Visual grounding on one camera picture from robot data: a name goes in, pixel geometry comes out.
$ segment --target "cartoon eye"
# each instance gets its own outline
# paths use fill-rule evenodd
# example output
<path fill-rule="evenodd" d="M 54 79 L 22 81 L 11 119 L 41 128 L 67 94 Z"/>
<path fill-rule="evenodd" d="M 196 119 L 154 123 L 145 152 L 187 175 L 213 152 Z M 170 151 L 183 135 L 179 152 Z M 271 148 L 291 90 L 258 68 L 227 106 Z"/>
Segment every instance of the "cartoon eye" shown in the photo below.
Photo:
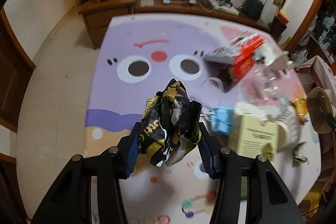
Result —
<path fill-rule="evenodd" d="M 141 55 L 131 55 L 123 59 L 117 67 L 118 77 L 126 83 L 137 83 L 151 73 L 151 63 Z"/>
<path fill-rule="evenodd" d="M 201 76 L 203 67 L 200 62 L 191 55 L 175 55 L 169 61 L 170 71 L 179 79 L 185 81 L 195 80 Z"/>

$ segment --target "wooden drawer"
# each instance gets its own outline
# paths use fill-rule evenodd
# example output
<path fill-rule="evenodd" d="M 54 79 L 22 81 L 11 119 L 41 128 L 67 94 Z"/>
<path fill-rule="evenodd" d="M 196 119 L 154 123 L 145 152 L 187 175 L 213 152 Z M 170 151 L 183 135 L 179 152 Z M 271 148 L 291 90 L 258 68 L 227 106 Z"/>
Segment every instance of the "wooden drawer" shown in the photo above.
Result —
<path fill-rule="evenodd" d="M 91 37 L 97 48 L 100 48 L 104 35 L 106 33 L 107 27 L 99 27 L 91 30 Z"/>
<path fill-rule="evenodd" d="M 122 15 L 128 15 L 128 7 L 115 8 L 112 10 L 87 14 L 86 19 L 89 24 L 90 30 L 93 30 L 98 27 L 108 26 L 112 17 Z"/>

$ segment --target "electrical cable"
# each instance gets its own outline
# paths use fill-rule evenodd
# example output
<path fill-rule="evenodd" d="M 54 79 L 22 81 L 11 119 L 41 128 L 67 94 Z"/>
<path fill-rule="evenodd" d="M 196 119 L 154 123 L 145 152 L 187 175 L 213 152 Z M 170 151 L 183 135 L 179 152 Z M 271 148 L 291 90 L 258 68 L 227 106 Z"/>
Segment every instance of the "electrical cable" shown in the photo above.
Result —
<path fill-rule="evenodd" d="M 309 211 L 308 213 L 305 213 L 305 214 L 303 214 L 302 216 L 308 215 L 308 214 L 310 214 L 311 212 L 313 212 L 313 211 L 317 210 L 318 208 L 320 208 L 320 206 L 318 206 L 318 207 L 317 207 L 317 208 L 315 208 L 314 210 L 311 210 L 311 211 Z"/>
<path fill-rule="evenodd" d="M 189 1 L 187 1 L 187 0 L 182 0 L 182 1 L 173 1 L 173 0 L 171 0 L 169 3 L 182 4 L 182 3 L 189 3 Z"/>
<path fill-rule="evenodd" d="M 212 12 L 214 11 L 214 9 L 215 9 L 215 7 L 213 7 L 212 10 L 209 10 L 209 9 L 205 8 L 205 7 L 203 6 L 203 4 L 200 3 L 200 2 L 196 2 L 196 4 L 198 4 L 204 11 L 206 11 L 206 12 L 208 12 L 208 13 L 212 13 Z"/>

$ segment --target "red dot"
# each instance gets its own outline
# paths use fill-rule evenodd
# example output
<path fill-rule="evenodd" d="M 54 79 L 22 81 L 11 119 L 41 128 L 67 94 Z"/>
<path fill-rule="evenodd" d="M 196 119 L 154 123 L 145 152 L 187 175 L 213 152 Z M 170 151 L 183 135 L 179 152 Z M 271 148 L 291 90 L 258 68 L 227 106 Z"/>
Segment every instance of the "red dot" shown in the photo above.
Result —
<path fill-rule="evenodd" d="M 205 198 L 207 199 L 208 202 L 213 202 L 214 200 L 216 200 L 216 196 L 215 196 L 215 192 L 214 191 L 210 191 L 205 195 Z"/>
<path fill-rule="evenodd" d="M 155 62 L 163 62 L 167 59 L 168 55 L 163 51 L 155 51 L 152 53 L 151 58 Z"/>
<path fill-rule="evenodd" d="M 156 183 L 156 182 L 158 182 L 157 177 L 151 177 L 149 180 L 150 180 L 151 183 Z"/>

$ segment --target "red eyebrow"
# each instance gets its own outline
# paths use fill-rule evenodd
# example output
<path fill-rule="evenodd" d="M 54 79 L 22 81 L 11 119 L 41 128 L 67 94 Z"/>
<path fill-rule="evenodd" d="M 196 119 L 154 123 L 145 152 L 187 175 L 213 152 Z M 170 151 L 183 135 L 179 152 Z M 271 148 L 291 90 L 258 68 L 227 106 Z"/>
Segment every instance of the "red eyebrow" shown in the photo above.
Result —
<path fill-rule="evenodd" d="M 142 48 L 143 46 L 145 46 L 147 44 L 153 44 L 153 43 L 170 43 L 170 41 L 166 40 L 166 39 L 155 39 L 155 40 L 149 40 L 149 41 L 146 41 L 146 42 L 142 42 L 140 44 L 134 43 L 133 45 L 135 47 Z"/>

